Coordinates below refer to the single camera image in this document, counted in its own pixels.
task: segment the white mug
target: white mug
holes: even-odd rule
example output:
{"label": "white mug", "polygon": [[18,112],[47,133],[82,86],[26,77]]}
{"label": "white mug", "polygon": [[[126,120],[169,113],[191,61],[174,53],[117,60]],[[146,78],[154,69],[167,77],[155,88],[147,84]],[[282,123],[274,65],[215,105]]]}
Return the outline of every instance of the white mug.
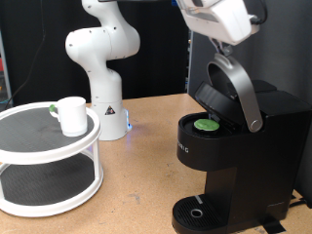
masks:
{"label": "white mug", "polygon": [[87,132],[86,100],[82,97],[66,97],[51,105],[50,114],[58,118],[62,133],[67,137],[78,137]]}

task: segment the wooden table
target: wooden table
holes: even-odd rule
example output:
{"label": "wooden table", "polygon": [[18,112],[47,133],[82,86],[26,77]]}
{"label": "wooden table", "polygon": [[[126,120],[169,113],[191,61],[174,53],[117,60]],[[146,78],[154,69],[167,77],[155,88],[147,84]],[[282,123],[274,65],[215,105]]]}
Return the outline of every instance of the wooden table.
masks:
{"label": "wooden table", "polygon": [[[175,234],[174,204],[202,194],[206,178],[206,173],[178,161],[177,122],[204,109],[189,95],[124,100],[124,106],[130,111],[133,129],[119,140],[100,142],[104,180],[98,193],[75,210],[55,216],[0,213],[0,234]],[[311,233],[311,220],[312,212],[303,205],[290,208],[282,224],[288,233],[304,234]],[[244,233],[266,232],[258,227]]]}

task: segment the coffee machine handle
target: coffee machine handle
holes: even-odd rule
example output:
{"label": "coffee machine handle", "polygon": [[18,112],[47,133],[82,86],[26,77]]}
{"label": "coffee machine handle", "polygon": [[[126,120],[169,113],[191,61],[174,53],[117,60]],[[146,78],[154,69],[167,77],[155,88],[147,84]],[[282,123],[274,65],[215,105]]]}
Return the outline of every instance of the coffee machine handle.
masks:
{"label": "coffee machine handle", "polygon": [[213,86],[214,78],[216,79],[217,77],[213,77],[210,74],[210,66],[212,64],[220,68],[233,84],[241,102],[249,130],[252,133],[258,132],[263,125],[263,121],[255,96],[254,86],[246,70],[233,57],[215,54],[214,60],[208,64],[208,73]]}

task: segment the blue led light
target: blue led light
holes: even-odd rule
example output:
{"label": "blue led light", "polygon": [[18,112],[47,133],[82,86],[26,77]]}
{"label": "blue led light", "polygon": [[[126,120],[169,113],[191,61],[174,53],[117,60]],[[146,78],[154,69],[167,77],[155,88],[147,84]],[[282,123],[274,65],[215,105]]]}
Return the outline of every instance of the blue led light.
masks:
{"label": "blue led light", "polygon": [[2,101],[0,101],[0,104],[5,104],[5,103],[8,103],[8,99],[6,99],[6,100],[2,100]]}
{"label": "blue led light", "polygon": [[176,0],[172,0],[172,5],[173,5],[174,7],[177,7],[177,2],[176,2]]}
{"label": "blue led light", "polygon": [[133,126],[129,124],[129,110],[126,109],[126,112],[127,112],[127,128],[128,128],[128,131],[130,131],[133,128]]}

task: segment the coffee machine drip tray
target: coffee machine drip tray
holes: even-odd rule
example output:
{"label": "coffee machine drip tray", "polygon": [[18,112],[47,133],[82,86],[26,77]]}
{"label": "coffee machine drip tray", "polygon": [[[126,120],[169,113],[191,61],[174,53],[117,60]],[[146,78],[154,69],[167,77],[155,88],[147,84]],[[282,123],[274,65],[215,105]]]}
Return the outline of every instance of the coffee machine drip tray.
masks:
{"label": "coffee machine drip tray", "polygon": [[226,222],[205,194],[187,197],[174,206],[173,227],[177,233],[223,233]]}

